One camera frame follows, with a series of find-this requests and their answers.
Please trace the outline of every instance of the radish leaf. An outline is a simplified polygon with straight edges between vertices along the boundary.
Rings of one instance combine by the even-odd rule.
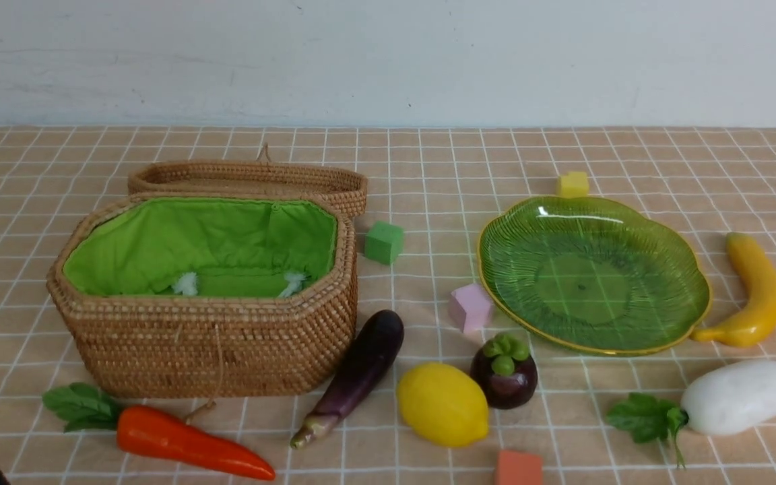
[[[687,413],[681,408],[670,408],[666,412],[666,426],[669,429],[669,434],[672,436],[672,444],[675,448],[675,467],[684,466],[684,457],[681,455],[681,449],[678,449],[678,432],[681,428],[687,426]]]
[[[618,430],[630,432],[634,443],[643,444],[672,438],[677,467],[684,467],[684,457],[676,442],[678,432],[687,424],[687,413],[678,404],[644,393],[629,393],[628,399],[616,403],[606,414],[606,422]]]

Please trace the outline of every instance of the lemon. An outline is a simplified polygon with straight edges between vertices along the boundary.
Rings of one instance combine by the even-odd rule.
[[[471,445],[489,432],[484,391],[455,366],[440,362],[415,366],[397,384],[397,404],[406,424],[437,445]]]

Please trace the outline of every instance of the yellow cube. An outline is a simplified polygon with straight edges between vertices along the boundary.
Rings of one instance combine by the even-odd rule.
[[[561,175],[558,178],[556,193],[559,197],[566,197],[566,199],[588,196],[589,181],[585,177],[585,172],[568,172],[567,175]]]

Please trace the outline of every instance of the leaf-shaped plate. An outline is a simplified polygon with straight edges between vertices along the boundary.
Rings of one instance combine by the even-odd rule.
[[[711,308],[711,285],[687,241],[601,197],[518,203],[484,227],[478,266],[508,316],[584,353],[668,349]]]

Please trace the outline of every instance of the toy banana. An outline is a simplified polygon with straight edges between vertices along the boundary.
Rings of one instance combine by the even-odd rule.
[[[760,243],[748,234],[727,234],[726,252],[746,289],[748,304],[719,325],[694,329],[690,338],[751,347],[776,328],[776,270]]]

